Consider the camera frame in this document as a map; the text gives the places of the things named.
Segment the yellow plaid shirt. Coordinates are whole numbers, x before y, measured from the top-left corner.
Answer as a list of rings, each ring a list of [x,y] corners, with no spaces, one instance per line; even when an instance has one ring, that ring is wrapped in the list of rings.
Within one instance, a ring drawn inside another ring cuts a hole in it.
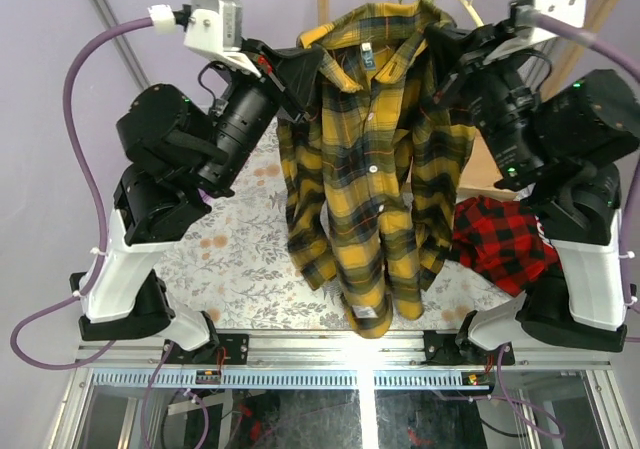
[[[309,120],[277,124],[288,252],[312,289],[340,284],[360,336],[422,316],[451,248],[476,131],[433,103],[433,4],[367,3],[299,35],[323,55]]]

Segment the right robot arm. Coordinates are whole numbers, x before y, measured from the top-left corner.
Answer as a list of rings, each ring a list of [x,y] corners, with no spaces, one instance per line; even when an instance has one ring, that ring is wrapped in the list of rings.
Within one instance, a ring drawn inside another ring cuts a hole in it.
[[[616,69],[595,69],[542,100],[519,73],[535,47],[498,51],[515,38],[505,23],[472,31],[431,23],[424,36],[434,103],[467,112],[500,172],[498,188],[530,190],[524,205],[560,260],[511,301],[469,313],[447,353],[474,364],[522,342],[620,352],[629,290],[621,238],[631,199],[621,192],[616,164],[639,146],[633,89]]]

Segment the aluminium mounting rail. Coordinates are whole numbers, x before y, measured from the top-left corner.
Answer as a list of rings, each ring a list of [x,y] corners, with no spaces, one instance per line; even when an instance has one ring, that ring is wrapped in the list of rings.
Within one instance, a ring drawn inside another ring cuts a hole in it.
[[[76,370],[81,386],[143,388],[468,389],[481,391],[518,371],[572,374],[608,370],[606,354],[559,350],[532,343],[509,347],[501,357],[455,362],[442,342],[427,345],[421,331],[391,331],[376,340],[347,331],[221,331],[225,348],[209,361],[190,363],[162,339],[115,344]]]

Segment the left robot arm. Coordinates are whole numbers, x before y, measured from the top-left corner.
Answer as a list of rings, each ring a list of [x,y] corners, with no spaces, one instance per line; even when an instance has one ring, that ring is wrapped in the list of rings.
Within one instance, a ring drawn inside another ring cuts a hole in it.
[[[80,334],[85,341],[159,336],[173,363],[209,363],[220,342],[203,311],[175,301],[155,272],[162,254],[209,214],[210,201],[233,196],[233,183],[275,117],[308,116],[323,58],[318,48],[275,50],[247,39],[251,72],[215,64],[227,88],[204,112],[177,87],[141,92],[116,125],[129,160],[114,192],[106,246],[96,277],[75,273],[87,288]]]

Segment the red black plaid shirt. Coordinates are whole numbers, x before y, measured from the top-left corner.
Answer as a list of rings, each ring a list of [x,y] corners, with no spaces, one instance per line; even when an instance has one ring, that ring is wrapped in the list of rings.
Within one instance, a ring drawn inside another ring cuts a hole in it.
[[[530,208],[485,196],[456,205],[449,259],[513,297],[544,273],[561,268],[556,249]]]

